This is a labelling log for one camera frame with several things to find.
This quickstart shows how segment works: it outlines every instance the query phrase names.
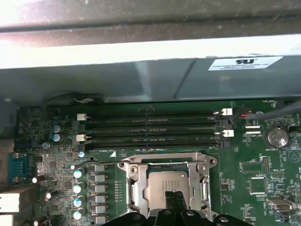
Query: white connector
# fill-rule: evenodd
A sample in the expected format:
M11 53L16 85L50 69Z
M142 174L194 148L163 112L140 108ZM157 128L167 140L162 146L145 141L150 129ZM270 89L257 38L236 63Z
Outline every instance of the white connector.
M234 137L234 130L233 129L225 129L222 131L223 137Z
M0 194L0 213L18 213L20 211L19 193Z
M232 108L223 108L222 115L233 115L233 109Z
M81 141L86 141L87 140L87 137L85 134L78 134L76 135L76 141L77 142L81 142Z
M86 121L87 114L77 114L77 121Z

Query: motherboard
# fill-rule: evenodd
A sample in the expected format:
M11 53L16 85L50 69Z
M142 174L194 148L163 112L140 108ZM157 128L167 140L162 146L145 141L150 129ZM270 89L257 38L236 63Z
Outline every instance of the motherboard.
M165 191L182 191L187 206L209 220L228 214L256 226L299 225L300 114L243 119L289 103L21 108L7 186L30 191L32 205L19 204L29 214L16 226L99 226L131 211L148 216L165 207ZM237 120L236 109L244 109ZM3 194L2 216L13 216Z

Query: wire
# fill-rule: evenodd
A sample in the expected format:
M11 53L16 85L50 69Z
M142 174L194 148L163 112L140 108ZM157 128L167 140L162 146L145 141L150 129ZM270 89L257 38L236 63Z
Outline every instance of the wire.
M55 102L59 102L63 100L73 99L74 101L81 104L87 104L89 102L97 101L98 103L104 104L103 94L101 93L79 93L74 91L62 91L62 92L67 92L67 93L50 97L44 100L40 108L45 118L47 117L46 108Z
M75 168L83 167L83 166L88 165L88 164L114 165L114 164L121 164L121 163L129 163L129 161L95 161L95 160L88 160L88 161L82 162L81 164L73 165L71 168L75 169Z
M301 112L301 100L298 100L290 105L279 108L277 110L267 112L264 114L247 114L242 115L243 119L253 119L253 120L264 120L264 119L274 119L287 114L294 114Z

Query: black cable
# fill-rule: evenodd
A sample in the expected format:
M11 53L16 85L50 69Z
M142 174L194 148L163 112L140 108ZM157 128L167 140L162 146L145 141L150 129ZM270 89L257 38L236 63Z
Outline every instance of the black cable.
M271 112L267 112L264 114L247 114L247 116L243 117L243 118L246 120L248 120L248 119L253 119L253 120L274 119L277 117L281 117L283 115L300 113L300 112L301 112L301 100L298 100L290 105L276 109Z

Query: label sticker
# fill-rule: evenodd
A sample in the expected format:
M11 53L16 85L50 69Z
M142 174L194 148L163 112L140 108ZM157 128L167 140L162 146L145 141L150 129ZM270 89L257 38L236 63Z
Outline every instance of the label sticker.
M209 71L263 69L281 58L283 56L217 59L210 66Z

